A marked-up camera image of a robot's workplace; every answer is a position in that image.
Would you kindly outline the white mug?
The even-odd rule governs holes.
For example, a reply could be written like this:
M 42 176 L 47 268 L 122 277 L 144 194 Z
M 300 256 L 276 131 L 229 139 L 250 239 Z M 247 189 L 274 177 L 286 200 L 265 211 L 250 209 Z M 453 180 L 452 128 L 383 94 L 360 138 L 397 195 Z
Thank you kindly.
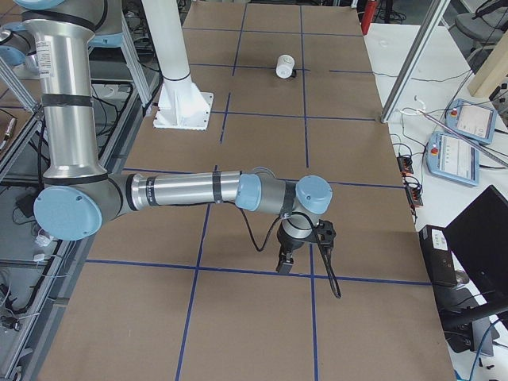
M 276 67 L 276 75 L 281 79 L 289 79 L 294 74 L 294 58 L 287 54 L 278 57 Z

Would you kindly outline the brown cardboard table mat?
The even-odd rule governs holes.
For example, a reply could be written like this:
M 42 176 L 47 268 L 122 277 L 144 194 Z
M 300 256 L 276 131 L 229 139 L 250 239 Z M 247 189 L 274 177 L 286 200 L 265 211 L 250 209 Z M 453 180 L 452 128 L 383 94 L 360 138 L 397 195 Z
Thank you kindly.
M 454 379 L 356 14 L 197 2 L 183 34 L 209 127 L 144 120 L 125 170 L 320 175 L 342 296 L 314 247 L 275 272 L 270 215 L 147 208 L 96 236 L 39 379 Z

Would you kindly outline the orange black connector strip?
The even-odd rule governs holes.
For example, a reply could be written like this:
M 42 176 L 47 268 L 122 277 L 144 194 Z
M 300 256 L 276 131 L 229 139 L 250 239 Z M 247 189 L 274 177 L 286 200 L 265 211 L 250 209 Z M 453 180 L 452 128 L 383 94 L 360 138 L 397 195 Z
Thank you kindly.
M 422 184 L 414 176 L 411 156 L 398 155 L 397 162 L 410 207 L 414 210 L 417 207 L 423 206 L 423 201 L 421 199 Z

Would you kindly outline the black computer box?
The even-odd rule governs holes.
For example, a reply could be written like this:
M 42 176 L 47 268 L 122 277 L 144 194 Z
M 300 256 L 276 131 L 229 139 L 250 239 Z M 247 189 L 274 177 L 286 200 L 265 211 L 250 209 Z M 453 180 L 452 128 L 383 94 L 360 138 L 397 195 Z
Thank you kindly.
M 457 281 L 452 252 L 448 248 L 443 228 L 425 225 L 418 235 L 431 283 L 443 287 L 455 287 Z

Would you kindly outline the lower teach pendant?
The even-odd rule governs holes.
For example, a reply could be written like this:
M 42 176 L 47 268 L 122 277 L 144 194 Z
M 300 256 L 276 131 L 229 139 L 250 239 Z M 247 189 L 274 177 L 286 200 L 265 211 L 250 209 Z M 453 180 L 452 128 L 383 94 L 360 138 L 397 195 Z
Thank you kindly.
M 435 176 L 466 186 L 479 185 L 479 152 L 451 134 L 435 132 L 430 136 L 425 162 Z

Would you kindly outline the teach pendant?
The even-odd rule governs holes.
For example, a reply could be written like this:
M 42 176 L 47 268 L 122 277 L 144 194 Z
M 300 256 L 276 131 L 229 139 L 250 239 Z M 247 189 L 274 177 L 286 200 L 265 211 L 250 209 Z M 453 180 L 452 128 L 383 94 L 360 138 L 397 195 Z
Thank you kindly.
M 430 136 L 425 162 L 435 176 L 466 186 L 479 185 L 479 152 L 451 134 L 435 132 Z
M 472 101 L 456 99 L 446 112 L 446 125 L 459 134 L 491 144 L 495 131 L 497 112 L 487 106 L 479 106 Z

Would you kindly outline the black monitor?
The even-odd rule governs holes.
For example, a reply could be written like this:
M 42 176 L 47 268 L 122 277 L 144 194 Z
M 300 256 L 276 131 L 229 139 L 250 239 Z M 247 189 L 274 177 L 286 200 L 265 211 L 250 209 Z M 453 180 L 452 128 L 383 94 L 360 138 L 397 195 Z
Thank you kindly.
M 507 295 L 507 199 L 490 185 L 444 229 L 479 291 Z

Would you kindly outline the upper teach pendant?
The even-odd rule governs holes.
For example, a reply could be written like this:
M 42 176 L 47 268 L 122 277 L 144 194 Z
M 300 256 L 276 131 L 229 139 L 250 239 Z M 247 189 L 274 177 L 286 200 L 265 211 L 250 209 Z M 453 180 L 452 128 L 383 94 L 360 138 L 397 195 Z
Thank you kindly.
M 446 112 L 446 125 L 459 134 L 491 144 L 495 131 L 497 112 L 487 106 L 479 106 L 472 101 L 456 99 Z

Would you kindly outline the thin metal rod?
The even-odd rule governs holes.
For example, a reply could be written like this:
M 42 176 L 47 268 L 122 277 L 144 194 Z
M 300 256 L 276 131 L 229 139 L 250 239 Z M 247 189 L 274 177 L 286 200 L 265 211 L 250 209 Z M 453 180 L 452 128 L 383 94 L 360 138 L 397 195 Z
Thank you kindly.
M 438 119 L 436 119 L 435 117 L 433 117 L 432 115 L 428 114 L 426 111 L 424 111 L 423 109 L 416 109 L 416 112 L 418 114 L 421 114 L 423 115 L 425 118 L 427 118 L 428 120 L 430 120 L 431 122 L 439 125 L 442 129 L 444 129 L 446 132 L 452 134 L 455 138 L 457 139 L 460 139 L 462 141 L 464 141 L 465 143 L 467 143 L 468 145 L 470 145 L 471 147 L 473 147 L 474 149 L 478 150 L 479 152 L 481 152 L 482 154 L 484 154 L 487 158 L 493 160 L 494 162 L 500 164 L 501 166 L 505 167 L 505 168 L 508 168 L 508 163 L 505 161 L 505 160 L 502 160 L 501 158 L 497 157 L 496 155 L 494 155 L 493 153 L 489 152 L 486 148 L 482 147 L 479 143 L 476 143 L 474 142 L 473 140 L 469 140 L 468 138 L 466 138 L 465 136 L 463 135 L 460 135 L 458 132 L 454 131 L 453 129 L 451 129 L 450 127 L 448 127 L 446 124 L 444 124 L 443 122 L 439 121 Z

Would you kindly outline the red fire extinguisher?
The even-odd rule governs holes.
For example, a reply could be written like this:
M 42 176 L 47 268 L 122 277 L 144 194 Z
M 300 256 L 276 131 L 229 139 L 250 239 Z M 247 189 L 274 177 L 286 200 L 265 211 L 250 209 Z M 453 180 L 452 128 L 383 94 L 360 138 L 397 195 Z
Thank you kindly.
M 364 7 L 364 13 L 361 19 L 361 31 L 364 36 L 368 34 L 368 30 L 374 18 L 375 10 L 377 8 L 378 2 L 376 0 L 368 0 L 366 1 Z

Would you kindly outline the wooden beam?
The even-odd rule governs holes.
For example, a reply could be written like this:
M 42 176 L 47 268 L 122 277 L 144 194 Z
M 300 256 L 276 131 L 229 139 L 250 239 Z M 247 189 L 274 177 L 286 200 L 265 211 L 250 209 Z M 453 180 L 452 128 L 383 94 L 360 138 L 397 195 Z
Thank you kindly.
M 468 84 L 470 95 L 477 98 L 486 98 L 491 95 L 507 75 L 507 60 L 508 36 L 507 33 L 504 33 L 494 51 L 477 71 L 474 79 Z

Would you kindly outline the grey office chair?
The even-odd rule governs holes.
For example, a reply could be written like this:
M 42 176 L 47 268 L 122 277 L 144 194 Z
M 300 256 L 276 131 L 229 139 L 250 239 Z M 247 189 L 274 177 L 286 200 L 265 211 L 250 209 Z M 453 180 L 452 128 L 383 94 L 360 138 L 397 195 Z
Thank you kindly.
M 485 1 L 475 12 L 456 16 L 455 26 L 473 40 L 471 52 L 496 45 L 507 31 L 507 1 Z

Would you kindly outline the white pedestal column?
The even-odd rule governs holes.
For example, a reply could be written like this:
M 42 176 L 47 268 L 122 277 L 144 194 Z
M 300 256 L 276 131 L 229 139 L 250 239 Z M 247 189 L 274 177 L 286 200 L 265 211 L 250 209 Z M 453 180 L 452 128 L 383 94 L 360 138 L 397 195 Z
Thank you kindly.
M 201 92 L 191 78 L 177 2 L 147 0 L 142 4 L 164 81 L 153 125 L 158 129 L 207 129 L 214 95 Z

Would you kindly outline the aluminium frame post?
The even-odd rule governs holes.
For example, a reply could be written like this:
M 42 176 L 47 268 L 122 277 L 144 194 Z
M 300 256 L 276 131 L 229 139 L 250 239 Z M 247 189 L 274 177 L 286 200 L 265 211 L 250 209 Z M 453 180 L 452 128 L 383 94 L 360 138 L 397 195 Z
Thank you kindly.
M 383 107 L 383 111 L 380 115 L 380 121 L 382 123 L 387 123 L 393 114 L 399 99 L 402 97 L 403 91 L 411 79 L 417 63 L 425 50 L 426 45 L 429 43 L 433 31 L 439 25 L 449 3 L 450 0 L 432 1 Z

